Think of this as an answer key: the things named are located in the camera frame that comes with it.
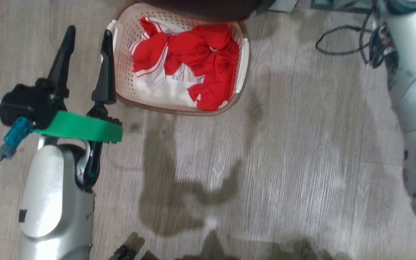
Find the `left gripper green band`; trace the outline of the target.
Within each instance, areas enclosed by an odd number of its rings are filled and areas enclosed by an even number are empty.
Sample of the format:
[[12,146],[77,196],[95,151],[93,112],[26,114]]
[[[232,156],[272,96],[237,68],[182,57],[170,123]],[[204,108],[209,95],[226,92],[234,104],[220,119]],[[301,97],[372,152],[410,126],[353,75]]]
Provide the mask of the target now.
[[[53,84],[53,95],[59,99],[69,97],[67,88],[71,55],[75,48],[76,28],[68,26],[61,46],[56,54],[47,79]],[[106,30],[103,35],[100,54],[101,68],[96,88],[91,94],[94,106],[92,116],[107,116],[105,105],[117,102],[114,78],[113,34]],[[99,143],[120,143],[123,127],[111,121],[69,112],[53,106],[34,109],[34,132],[54,138],[88,140]]]

